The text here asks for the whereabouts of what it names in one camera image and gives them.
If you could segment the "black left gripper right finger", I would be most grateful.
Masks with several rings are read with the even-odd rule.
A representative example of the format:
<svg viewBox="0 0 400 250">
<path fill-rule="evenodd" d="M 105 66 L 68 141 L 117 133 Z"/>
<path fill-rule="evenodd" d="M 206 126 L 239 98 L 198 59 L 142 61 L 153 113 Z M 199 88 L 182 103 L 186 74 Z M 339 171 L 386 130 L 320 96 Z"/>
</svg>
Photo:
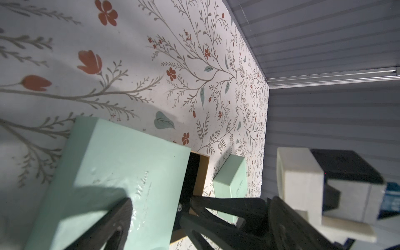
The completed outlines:
<svg viewBox="0 0 400 250">
<path fill-rule="evenodd" d="M 272 250 L 339 250 L 281 198 L 274 197 L 268 209 Z"/>
</svg>

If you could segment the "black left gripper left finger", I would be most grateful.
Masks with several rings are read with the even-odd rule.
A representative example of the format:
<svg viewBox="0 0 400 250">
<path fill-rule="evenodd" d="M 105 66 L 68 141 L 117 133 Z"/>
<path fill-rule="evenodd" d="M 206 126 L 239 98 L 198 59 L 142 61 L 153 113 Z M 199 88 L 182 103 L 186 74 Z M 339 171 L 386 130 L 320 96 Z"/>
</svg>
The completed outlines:
<svg viewBox="0 0 400 250">
<path fill-rule="evenodd" d="M 128 238 L 133 214 L 130 198 L 122 199 L 67 250 L 122 250 Z"/>
</svg>

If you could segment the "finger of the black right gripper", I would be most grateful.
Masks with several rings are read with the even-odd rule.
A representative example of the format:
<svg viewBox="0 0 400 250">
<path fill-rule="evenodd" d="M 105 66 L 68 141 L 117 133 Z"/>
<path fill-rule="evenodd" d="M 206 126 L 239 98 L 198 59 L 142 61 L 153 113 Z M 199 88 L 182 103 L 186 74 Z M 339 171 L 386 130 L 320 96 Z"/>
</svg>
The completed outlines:
<svg viewBox="0 0 400 250">
<path fill-rule="evenodd" d="M 198 250 L 212 250 L 208 240 L 223 250 L 271 249 L 264 238 L 195 215 L 182 215 L 180 226 Z"/>
<path fill-rule="evenodd" d="M 208 209 L 237 216 L 243 220 L 237 226 L 241 231 L 257 231 L 267 213 L 267 203 L 261 198 L 219 199 L 193 196 L 190 199 L 190 206 L 199 217 L 231 228 L 232 224 L 215 216 Z"/>
</svg>

